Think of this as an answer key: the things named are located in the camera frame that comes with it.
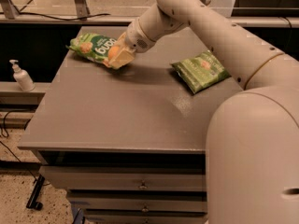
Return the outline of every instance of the gray tabletop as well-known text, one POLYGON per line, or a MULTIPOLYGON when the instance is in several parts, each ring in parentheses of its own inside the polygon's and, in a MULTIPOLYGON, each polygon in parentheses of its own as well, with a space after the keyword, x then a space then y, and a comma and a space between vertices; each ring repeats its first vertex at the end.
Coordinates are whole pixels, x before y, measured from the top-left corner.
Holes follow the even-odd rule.
MULTIPOLYGON (((117 38, 125 27, 84 27, 117 38)), ((200 153, 217 107, 241 91, 228 78, 193 95, 170 63, 198 55, 203 43, 186 28, 115 71, 69 51, 19 148, 200 153)))

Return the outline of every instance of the chip bag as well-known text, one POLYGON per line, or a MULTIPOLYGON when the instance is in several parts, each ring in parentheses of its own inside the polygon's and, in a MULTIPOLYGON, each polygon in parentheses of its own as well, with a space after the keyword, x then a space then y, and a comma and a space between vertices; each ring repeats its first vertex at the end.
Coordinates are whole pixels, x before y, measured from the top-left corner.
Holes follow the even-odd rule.
POLYGON ((230 74, 209 50, 194 58, 171 65, 194 94, 230 77, 230 74))
POLYGON ((108 64, 108 52, 115 42, 116 39, 108 36, 87 33, 72 39, 67 48, 92 62, 102 63, 106 67, 113 68, 108 64))

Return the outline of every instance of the drawer handle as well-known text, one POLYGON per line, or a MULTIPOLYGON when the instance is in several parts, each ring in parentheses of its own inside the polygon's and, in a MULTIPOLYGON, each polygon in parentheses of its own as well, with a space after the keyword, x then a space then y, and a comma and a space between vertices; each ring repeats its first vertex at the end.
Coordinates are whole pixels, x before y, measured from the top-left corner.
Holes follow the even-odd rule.
POLYGON ((148 213, 148 211, 149 211, 149 209, 146 205, 141 209, 141 212, 143 212, 143 213, 148 213))
POLYGON ((141 185, 139 186, 140 190, 146 190, 148 189, 148 186, 146 185, 145 181, 142 181, 141 185))

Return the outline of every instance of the drawer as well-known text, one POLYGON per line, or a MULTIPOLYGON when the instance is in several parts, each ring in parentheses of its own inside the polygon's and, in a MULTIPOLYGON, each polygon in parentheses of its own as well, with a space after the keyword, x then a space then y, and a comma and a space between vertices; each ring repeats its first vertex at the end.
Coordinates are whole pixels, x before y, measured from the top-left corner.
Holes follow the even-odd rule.
POLYGON ((68 192, 67 200, 82 209, 127 210, 140 213, 207 212, 204 192, 88 191, 68 192))
POLYGON ((57 189, 206 191, 206 176, 188 169, 42 166, 57 189))
POLYGON ((97 224, 205 224, 205 214, 109 212, 84 210, 84 216, 97 224))

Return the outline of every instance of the white bottle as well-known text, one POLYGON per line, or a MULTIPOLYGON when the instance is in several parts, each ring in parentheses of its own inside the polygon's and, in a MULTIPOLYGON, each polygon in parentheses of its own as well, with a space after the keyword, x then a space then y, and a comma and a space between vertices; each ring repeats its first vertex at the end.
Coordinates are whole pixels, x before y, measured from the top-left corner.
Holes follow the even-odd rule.
POLYGON ((20 69, 19 62, 17 60, 10 60, 9 62, 12 63, 12 69, 15 72, 13 77, 18 82, 21 89, 23 91, 33 90, 35 88, 35 83, 25 70, 20 69))

